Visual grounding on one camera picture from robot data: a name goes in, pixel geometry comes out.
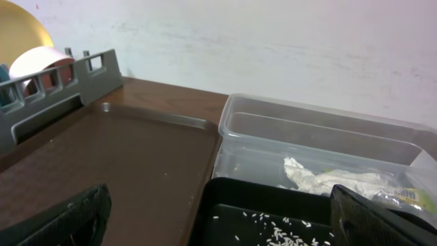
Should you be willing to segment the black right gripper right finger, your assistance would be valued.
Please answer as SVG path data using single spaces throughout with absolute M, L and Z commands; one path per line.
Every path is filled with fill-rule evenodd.
M 336 184 L 330 221 L 337 245 L 436 246 L 436 228 L 425 220 L 390 210 Z

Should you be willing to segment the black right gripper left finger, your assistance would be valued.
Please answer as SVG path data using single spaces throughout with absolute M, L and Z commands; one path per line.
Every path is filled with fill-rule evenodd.
M 69 197 L 1 230 L 1 245 L 95 245 L 104 238 L 112 207 L 105 184 Z

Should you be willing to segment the light blue bowl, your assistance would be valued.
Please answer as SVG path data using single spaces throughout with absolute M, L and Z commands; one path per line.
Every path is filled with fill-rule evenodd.
M 1 84 L 8 82 L 10 80 L 8 67 L 6 64 L 1 64 L 0 77 L 1 77 Z M 12 91 L 12 88 L 2 87 L 1 88 L 1 106 L 8 105 L 8 104 L 12 103 L 14 100 L 15 100 L 15 96 L 14 96 L 14 93 Z

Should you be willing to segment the pale pink bowl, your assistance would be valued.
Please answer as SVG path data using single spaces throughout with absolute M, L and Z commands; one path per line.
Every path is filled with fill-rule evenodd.
M 55 66 L 63 66 L 71 64 L 74 59 L 56 49 L 49 46 L 39 46 L 32 48 L 20 57 L 18 57 L 9 69 L 11 79 L 16 79 L 29 74 L 33 74 Z M 64 85 L 71 82 L 73 71 L 70 66 L 60 69 L 61 80 Z M 45 74 L 42 76 L 42 84 L 45 89 L 55 86 L 55 73 Z M 36 81 L 34 79 L 27 80 L 21 83 L 21 89 L 25 96 L 30 96 L 38 91 Z

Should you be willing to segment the yellow round plate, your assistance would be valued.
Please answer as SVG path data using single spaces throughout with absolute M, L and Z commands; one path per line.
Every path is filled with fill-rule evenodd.
M 42 23 L 19 5 L 1 0 L 1 63 L 11 66 L 24 52 L 38 46 L 54 47 Z

